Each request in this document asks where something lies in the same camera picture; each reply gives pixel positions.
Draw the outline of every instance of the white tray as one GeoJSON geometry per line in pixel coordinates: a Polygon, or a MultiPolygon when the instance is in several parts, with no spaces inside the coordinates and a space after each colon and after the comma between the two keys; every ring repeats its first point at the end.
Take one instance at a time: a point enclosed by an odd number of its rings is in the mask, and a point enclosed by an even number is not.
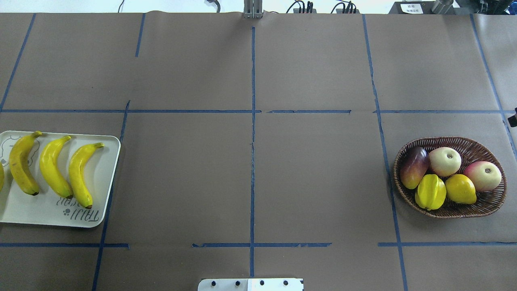
{"type": "Polygon", "coordinates": [[[31,132],[6,131],[0,134],[0,162],[4,166],[5,181],[0,191],[0,222],[45,224],[59,226],[94,227],[106,213],[120,141],[114,136],[43,133],[36,139],[29,154],[29,168],[39,184],[36,196],[25,194],[13,180],[9,169],[9,153],[17,139],[31,132]],[[58,167],[68,180],[68,165],[74,152],[89,143],[103,142],[104,148],[95,151],[84,168],[84,179],[93,198],[91,209],[81,207],[75,198],[58,196],[47,184],[39,170],[39,155],[50,141],[69,135],[58,158],[58,167]]]}

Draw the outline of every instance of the wicker basket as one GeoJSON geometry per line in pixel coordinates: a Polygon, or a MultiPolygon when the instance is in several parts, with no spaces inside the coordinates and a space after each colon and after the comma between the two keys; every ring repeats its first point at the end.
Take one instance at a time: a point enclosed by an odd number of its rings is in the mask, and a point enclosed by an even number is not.
{"type": "Polygon", "coordinates": [[[404,201],[407,202],[413,209],[423,213],[427,216],[431,216],[439,219],[451,219],[451,218],[463,218],[463,217],[481,217],[487,216],[496,212],[506,198],[507,182],[505,172],[496,157],[482,144],[464,137],[428,137],[419,138],[408,142],[403,146],[397,156],[395,157],[395,163],[393,165],[393,178],[397,191],[400,193],[404,201]],[[460,170],[456,173],[463,173],[465,168],[477,161],[488,161],[495,164],[503,179],[499,186],[492,191],[487,192],[476,192],[477,201],[475,204],[467,205],[456,203],[448,198],[445,199],[444,204],[436,210],[426,210],[420,208],[415,202],[415,191],[409,190],[399,178],[401,162],[404,161],[407,155],[407,151],[412,147],[422,147],[428,153],[434,149],[440,147],[450,147],[455,149],[462,158],[460,170]]]}

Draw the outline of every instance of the metal bracket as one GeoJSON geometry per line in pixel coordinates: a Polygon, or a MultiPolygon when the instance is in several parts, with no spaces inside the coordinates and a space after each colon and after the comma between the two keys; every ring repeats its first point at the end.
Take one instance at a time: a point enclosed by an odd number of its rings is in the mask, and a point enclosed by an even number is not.
{"type": "Polygon", "coordinates": [[[262,18],[262,0],[244,0],[244,18],[262,18]]]}
{"type": "Polygon", "coordinates": [[[197,291],[303,291],[303,279],[204,279],[197,291]]]}

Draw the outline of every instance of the table surface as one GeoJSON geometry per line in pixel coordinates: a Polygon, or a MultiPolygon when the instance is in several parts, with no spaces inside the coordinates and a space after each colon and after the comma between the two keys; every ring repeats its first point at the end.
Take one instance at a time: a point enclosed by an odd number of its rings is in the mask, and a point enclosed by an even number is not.
{"type": "Polygon", "coordinates": [[[515,25],[0,15],[2,128],[122,143],[99,226],[0,224],[0,288],[296,277],[306,290],[517,289],[517,130],[506,121],[517,106],[515,25]],[[437,220],[406,205],[390,167],[427,136],[489,148],[508,177],[501,209],[437,220]]]}

